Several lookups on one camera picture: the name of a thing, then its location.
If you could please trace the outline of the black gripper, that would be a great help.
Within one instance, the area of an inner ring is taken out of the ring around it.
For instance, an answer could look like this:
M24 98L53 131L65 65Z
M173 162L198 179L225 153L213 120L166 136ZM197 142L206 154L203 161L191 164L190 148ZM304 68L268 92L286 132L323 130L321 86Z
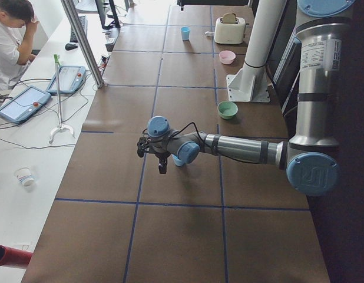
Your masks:
M159 174L167 173L167 159L170 156L169 152L155 152L155 155L158 157L158 170Z

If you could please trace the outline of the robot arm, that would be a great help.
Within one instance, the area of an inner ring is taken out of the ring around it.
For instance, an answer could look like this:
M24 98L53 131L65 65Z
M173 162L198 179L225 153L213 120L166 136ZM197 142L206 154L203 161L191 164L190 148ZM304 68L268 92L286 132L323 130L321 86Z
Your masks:
M342 40L350 28L353 1L298 1L295 37L301 44L299 93L295 135L287 142L270 143L219 134L174 130L163 116L151 118L137 143L137 153L154 154L160 173L174 155L191 163L199 153L223 156L250 164L272 164L284 169L288 181L308 196L332 190L339 177L333 137L336 80Z

